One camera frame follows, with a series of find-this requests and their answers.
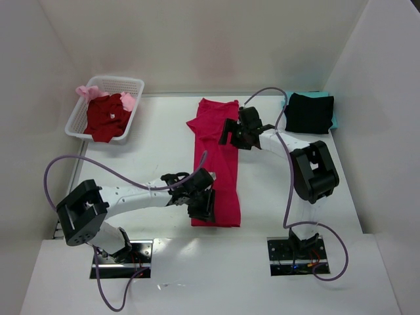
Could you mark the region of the magenta t shirt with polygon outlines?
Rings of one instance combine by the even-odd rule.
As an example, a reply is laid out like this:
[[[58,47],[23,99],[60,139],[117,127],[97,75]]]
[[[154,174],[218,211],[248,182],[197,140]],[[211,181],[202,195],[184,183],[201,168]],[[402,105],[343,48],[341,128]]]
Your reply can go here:
[[[215,222],[192,219],[192,226],[239,227],[241,210],[236,191],[238,177],[238,149],[231,144],[220,145],[224,122],[227,118],[238,119],[239,102],[216,102],[202,99],[196,117],[186,124],[195,135],[194,167],[200,164],[204,151],[207,158],[204,168],[216,174]]]

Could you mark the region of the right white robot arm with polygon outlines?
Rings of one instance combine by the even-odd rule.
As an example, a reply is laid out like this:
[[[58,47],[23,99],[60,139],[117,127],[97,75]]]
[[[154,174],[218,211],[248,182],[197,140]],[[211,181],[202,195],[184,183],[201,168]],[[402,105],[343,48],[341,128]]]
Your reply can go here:
[[[289,230],[289,246],[295,255],[310,251],[319,238],[316,213],[339,184],[339,176],[325,142],[299,140],[264,125],[254,107],[239,108],[238,118],[224,122],[219,144],[241,150],[256,147],[284,158],[289,164],[291,188],[283,227]]]

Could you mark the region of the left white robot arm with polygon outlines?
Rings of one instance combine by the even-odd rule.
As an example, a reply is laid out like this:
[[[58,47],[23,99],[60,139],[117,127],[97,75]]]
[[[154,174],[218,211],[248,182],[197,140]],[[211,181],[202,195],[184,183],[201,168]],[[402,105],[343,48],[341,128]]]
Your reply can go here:
[[[122,227],[107,220],[116,215],[150,207],[186,205],[188,216],[203,222],[215,221],[214,172],[201,168],[197,173],[166,174],[146,184],[144,189],[129,186],[99,186],[85,180],[56,207],[67,245],[84,243],[99,248],[116,263],[133,251]]]

